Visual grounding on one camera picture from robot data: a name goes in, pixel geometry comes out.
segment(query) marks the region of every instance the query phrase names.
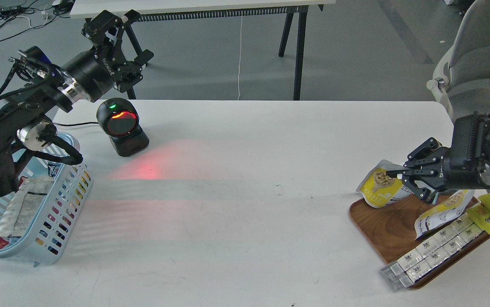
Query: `white cable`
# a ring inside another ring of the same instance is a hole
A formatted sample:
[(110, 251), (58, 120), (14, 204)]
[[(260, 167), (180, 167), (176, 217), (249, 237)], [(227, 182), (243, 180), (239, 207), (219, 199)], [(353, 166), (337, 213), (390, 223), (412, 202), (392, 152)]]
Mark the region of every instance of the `white cable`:
[(243, 15), (241, 15), (241, 26), (239, 27), (239, 64), (237, 64), (237, 100), (239, 100), (239, 97), (241, 96), (241, 91), (239, 90), (239, 74), (241, 74), (242, 39), (243, 39)]
[(29, 28), (31, 28), (31, 29), (33, 28), (33, 27), (31, 26), (31, 19), (29, 19), (29, 17), (25, 17), (25, 16), (16, 16), (16, 17), (17, 17), (17, 18), (25, 18), (25, 19), (29, 20)]

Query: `barcode scanner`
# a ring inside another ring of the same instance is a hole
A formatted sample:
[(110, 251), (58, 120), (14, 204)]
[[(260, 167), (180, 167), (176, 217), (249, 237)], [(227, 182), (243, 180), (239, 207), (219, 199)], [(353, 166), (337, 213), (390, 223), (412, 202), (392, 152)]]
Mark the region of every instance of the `barcode scanner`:
[(148, 137), (139, 126), (139, 116), (130, 101), (111, 98), (97, 108), (97, 121), (121, 157), (129, 157), (148, 146)]

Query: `blue plastic basket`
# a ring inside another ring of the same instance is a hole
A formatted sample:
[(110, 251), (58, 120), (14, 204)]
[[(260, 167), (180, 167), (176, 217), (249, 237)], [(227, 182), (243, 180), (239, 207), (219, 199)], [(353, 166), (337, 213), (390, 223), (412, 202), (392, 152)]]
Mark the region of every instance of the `blue plastic basket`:
[[(60, 133), (58, 136), (79, 149), (78, 142), (71, 135)], [(55, 156), (66, 155), (54, 145), (44, 151)], [(52, 189), (39, 206), (25, 234), (17, 242), (0, 249), (0, 259), (38, 266), (53, 264), (61, 257), (84, 200), (91, 190), (92, 179), (85, 164), (50, 163), (58, 166)], [(47, 176), (48, 169), (47, 161), (33, 158), (20, 176)], [(0, 198), (0, 220), (13, 195)]]

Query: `chair armrest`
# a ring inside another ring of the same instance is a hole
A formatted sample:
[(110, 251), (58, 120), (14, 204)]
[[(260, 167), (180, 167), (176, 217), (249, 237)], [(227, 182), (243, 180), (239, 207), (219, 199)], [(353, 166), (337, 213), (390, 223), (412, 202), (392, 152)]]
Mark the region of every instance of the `chair armrest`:
[(434, 96), (434, 99), (444, 106), (450, 119), (455, 121), (453, 118), (453, 107), (448, 98), (448, 94), (446, 93), (446, 90), (450, 85), (450, 78), (444, 73), (444, 68), (450, 62), (452, 53), (453, 46), (446, 52), (446, 54), (444, 54), (444, 56), (442, 56), (442, 59), (440, 59), (440, 62), (438, 62), (434, 68), (432, 80), (427, 81), (427, 88)]

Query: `wooden tray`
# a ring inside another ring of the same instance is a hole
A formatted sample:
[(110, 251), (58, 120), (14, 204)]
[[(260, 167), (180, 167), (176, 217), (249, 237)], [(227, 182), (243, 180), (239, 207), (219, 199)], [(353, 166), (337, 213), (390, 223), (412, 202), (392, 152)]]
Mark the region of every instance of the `wooden tray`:
[[(437, 204), (447, 200), (448, 197), (444, 195), (439, 196)], [(473, 198), (469, 202), (469, 206), (477, 202), (478, 200)], [(349, 216), (385, 263), (390, 264), (426, 239), (426, 237), (421, 237), (418, 241), (415, 240), (416, 232), (414, 222), (420, 214), (430, 208), (432, 208), (432, 205), (426, 204), (414, 195), (410, 195), (382, 208), (373, 208), (364, 199), (361, 199), (351, 205)], [(479, 237), (461, 249), (461, 251), (451, 256), (434, 270), (428, 272), (428, 274), (410, 288), (419, 289), (425, 284), (428, 284), (428, 282), (432, 281), (489, 238), (490, 235), (483, 232)]]

